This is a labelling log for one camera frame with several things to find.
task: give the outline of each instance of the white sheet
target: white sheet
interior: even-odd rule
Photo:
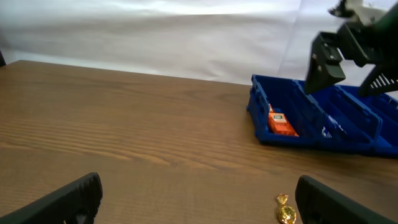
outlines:
[[[383,7],[395,1],[381,1]],[[2,0],[0,49],[19,59],[250,84],[304,79],[337,0]],[[369,68],[343,63],[359,85]]]

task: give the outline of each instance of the gold candy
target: gold candy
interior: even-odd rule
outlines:
[[[294,224],[296,222],[296,211],[290,205],[286,205],[287,194],[280,194],[276,198],[279,203],[278,219],[281,224]]]

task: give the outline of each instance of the blue plastic container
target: blue plastic container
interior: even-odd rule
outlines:
[[[252,82],[248,110],[256,127],[256,136],[262,143],[370,154],[375,142],[379,141],[382,119],[338,86],[306,95],[303,81],[253,75]],[[286,115],[300,137],[274,134],[269,130],[269,104],[275,112]],[[343,128],[343,138],[333,130],[329,130],[332,138],[322,134],[330,123],[329,116]]]
[[[398,101],[387,94],[360,97],[358,96],[358,87],[344,85],[339,87],[351,93],[383,120],[373,154],[388,157],[398,156]]]

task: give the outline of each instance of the orange box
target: orange box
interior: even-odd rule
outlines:
[[[268,114],[268,127],[275,134],[284,134],[289,136],[298,136],[294,128],[282,113]]]

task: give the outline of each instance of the brown wooden surface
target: brown wooden surface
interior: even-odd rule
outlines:
[[[262,146],[250,86],[19,61],[0,68],[0,216],[98,172],[96,223],[277,223],[308,174],[398,221],[398,163]]]

